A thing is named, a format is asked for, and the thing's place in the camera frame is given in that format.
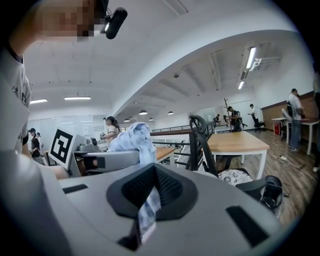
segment table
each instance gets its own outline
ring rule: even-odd
[[[289,144],[289,125],[288,123],[292,123],[291,121],[287,121],[286,125],[286,143]],[[312,133],[313,133],[313,126],[318,124],[318,121],[315,121],[314,118],[305,120],[301,123],[302,125],[309,126],[309,141],[308,141],[308,149],[306,151],[306,154],[309,156],[311,152],[311,144],[312,144]]]
[[[282,127],[282,121],[286,120],[286,118],[285,117],[279,117],[279,118],[273,118],[271,120],[273,121],[273,135],[276,135],[276,133],[275,133],[275,123],[280,123],[280,126]]]
[[[221,131],[229,131],[230,132],[230,126],[223,125],[223,126],[217,126],[216,128],[214,128],[214,134],[217,134],[218,132],[221,132]]]
[[[208,140],[208,146],[215,161],[217,155],[242,155],[241,163],[243,164],[245,155],[261,155],[257,179],[262,177],[267,150],[270,147],[257,137],[246,131],[212,134]]]
[[[169,156],[170,159],[170,165],[176,166],[175,164],[175,148],[171,147],[155,147],[156,148],[156,159],[158,160],[158,163],[163,161]]]

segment red bin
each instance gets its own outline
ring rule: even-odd
[[[278,122],[274,124],[274,133],[278,135],[280,134],[280,126]]]

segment fluorescent light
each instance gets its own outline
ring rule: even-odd
[[[240,89],[242,88],[242,86],[244,85],[244,83],[245,83],[244,81],[242,81],[242,82],[240,83],[238,90],[240,90]]]
[[[47,99],[37,99],[37,100],[32,100],[30,101],[30,104],[34,104],[34,103],[41,103],[41,102],[47,102]]]
[[[66,101],[72,101],[72,100],[90,100],[91,97],[64,97]]]
[[[251,67],[252,61],[254,60],[255,53],[256,53],[256,47],[252,47],[250,49],[249,59],[248,59],[247,65],[246,65],[247,69],[249,69]]]
[[[139,115],[141,115],[141,116],[146,115],[146,114],[148,114],[148,112],[145,111],[145,110],[141,110],[140,113],[139,113]]]

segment floral cushion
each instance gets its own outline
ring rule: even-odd
[[[249,174],[237,169],[224,170],[220,172],[218,176],[220,180],[228,182],[230,185],[233,186],[253,181]]]

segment backpack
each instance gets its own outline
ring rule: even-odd
[[[291,105],[290,101],[287,101],[287,102],[286,102],[286,112],[288,113],[288,115],[289,115],[290,117],[293,117],[293,116],[294,116],[293,109],[292,109],[292,105]]]

